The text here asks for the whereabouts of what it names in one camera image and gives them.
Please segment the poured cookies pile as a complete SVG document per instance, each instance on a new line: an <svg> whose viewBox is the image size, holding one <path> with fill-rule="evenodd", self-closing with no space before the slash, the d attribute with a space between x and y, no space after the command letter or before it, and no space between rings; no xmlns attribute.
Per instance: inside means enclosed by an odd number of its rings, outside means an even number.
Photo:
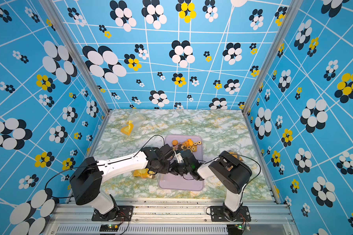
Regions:
<svg viewBox="0 0 353 235"><path fill-rule="evenodd" d="M197 152L198 147L202 145L202 141L193 141L188 139L185 141L172 140L171 146L174 151L185 151L190 150L191 152Z"/></svg>

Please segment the ziploc bag of cookies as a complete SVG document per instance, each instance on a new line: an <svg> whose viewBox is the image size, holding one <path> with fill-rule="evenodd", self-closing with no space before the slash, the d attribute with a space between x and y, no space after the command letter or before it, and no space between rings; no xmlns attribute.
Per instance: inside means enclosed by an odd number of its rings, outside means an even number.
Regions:
<svg viewBox="0 0 353 235"><path fill-rule="evenodd" d="M144 124L146 117L141 113L132 113L129 115L125 125L120 132L130 136L134 131L138 130Z"/></svg>

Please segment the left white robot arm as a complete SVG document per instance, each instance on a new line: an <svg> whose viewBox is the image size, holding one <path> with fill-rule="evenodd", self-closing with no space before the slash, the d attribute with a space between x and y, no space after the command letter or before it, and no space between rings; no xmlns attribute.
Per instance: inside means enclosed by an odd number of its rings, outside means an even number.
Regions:
<svg viewBox="0 0 353 235"><path fill-rule="evenodd" d="M136 153L111 160L85 159L70 178L75 203L91 206L103 221L113 221L120 216L120 209L112 195L105 193L101 186L118 175L141 169L153 173L167 174L170 159L175 152L168 145L144 147Z"/></svg>

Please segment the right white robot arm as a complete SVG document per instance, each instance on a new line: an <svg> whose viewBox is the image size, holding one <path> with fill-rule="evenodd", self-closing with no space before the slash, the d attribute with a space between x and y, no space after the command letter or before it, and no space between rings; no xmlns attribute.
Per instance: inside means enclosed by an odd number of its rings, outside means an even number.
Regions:
<svg viewBox="0 0 353 235"><path fill-rule="evenodd" d="M227 189L223 215L229 221L238 219L244 190L252 176L251 169L227 151L208 162L199 162L191 151L182 151L180 159L181 162L175 160L170 164L169 173L179 176L189 174L196 181L215 176Z"/></svg>

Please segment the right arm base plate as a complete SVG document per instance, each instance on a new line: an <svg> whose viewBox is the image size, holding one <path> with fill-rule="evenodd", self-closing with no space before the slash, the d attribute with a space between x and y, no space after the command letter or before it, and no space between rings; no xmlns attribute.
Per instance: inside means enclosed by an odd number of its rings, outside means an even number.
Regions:
<svg viewBox="0 0 353 235"><path fill-rule="evenodd" d="M231 211L226 206L210 206L206 213L212 222L251 222L252 218L247 206Z"/></svg>

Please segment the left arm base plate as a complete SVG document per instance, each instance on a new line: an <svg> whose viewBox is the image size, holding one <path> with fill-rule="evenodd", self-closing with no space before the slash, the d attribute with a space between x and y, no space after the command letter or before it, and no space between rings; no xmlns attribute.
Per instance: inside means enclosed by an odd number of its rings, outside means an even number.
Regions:
<svg viewBox="0 0 353 235"><path fill-rule="evenodd" d="M106 214L94 209L92 221L131 221L134 206L117 206Z"/></svg>

